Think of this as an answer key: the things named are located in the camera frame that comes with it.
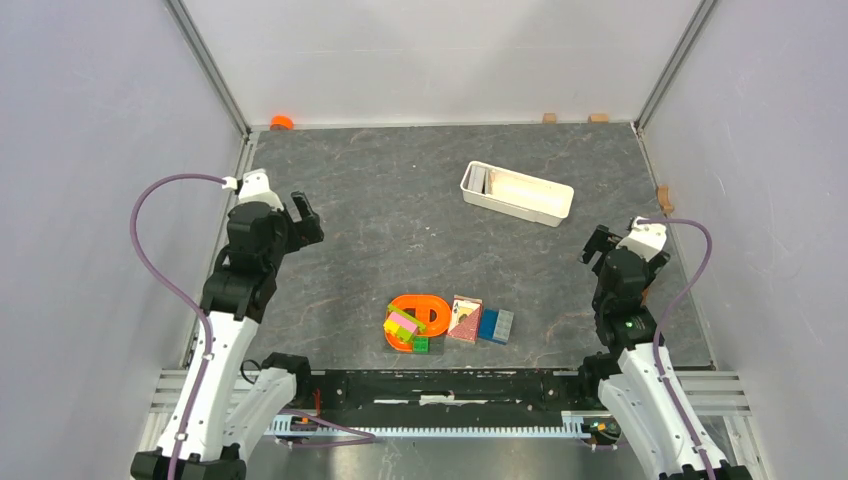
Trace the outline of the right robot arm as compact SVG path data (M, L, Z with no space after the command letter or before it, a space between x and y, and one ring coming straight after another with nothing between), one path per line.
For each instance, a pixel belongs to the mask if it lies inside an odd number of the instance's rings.
M626 235L597 226L582 251L597 277L592 298L596 333L605 354L584 359L577 392L591 408L605 407L620 425L649 479L748 479L711 439L671 365L662 327L647 290L670 255L669 218L636 216Z

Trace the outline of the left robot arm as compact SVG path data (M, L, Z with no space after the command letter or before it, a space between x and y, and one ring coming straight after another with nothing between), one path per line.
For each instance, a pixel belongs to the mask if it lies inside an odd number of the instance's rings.
M272 353L247 396L231 404L283 257L324 238L307 196L296 191L291 197L299 220L277 196L241 201L230 210L228 242L203 286L202 333L176 409L157 446L135 454L132 478L243 479L250 454L277 412L312 399L307 358Z

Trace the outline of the white plastic tray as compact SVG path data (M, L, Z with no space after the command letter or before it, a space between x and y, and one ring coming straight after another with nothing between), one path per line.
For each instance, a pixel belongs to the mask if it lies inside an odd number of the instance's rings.
M470 165L481 165L494 171L493 194L481 195L465 188ZM468 164L459 187L463 200L468 204L549 227L558 227L569 216L575 195L571 186L479 161Z

